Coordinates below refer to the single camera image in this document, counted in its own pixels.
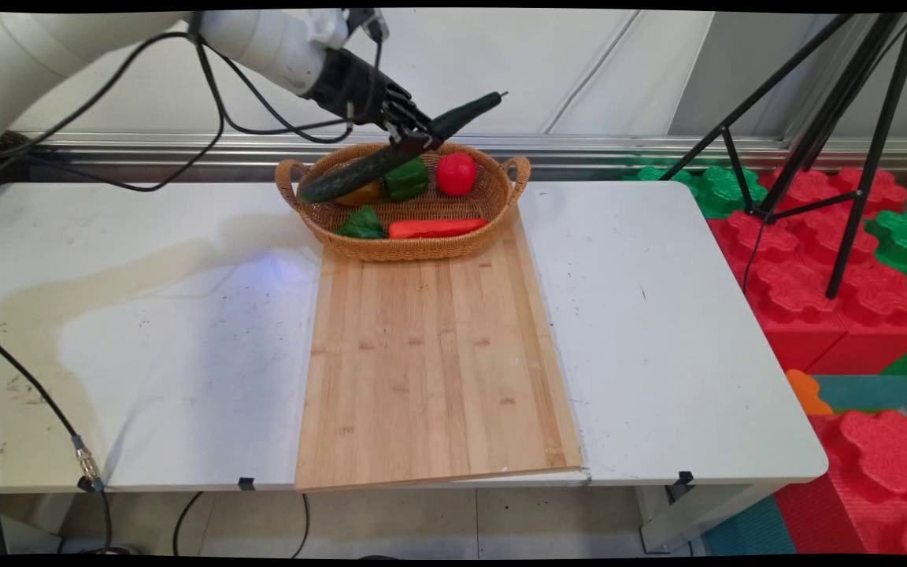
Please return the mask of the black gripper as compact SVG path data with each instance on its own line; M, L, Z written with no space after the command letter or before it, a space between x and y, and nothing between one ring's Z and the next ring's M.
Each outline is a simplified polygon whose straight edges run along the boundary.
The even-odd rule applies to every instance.
M325 51L320 75L302 99L357 125L385 129L385 159L413 159L443 144L439 118L429 118L399 83L345 48Z

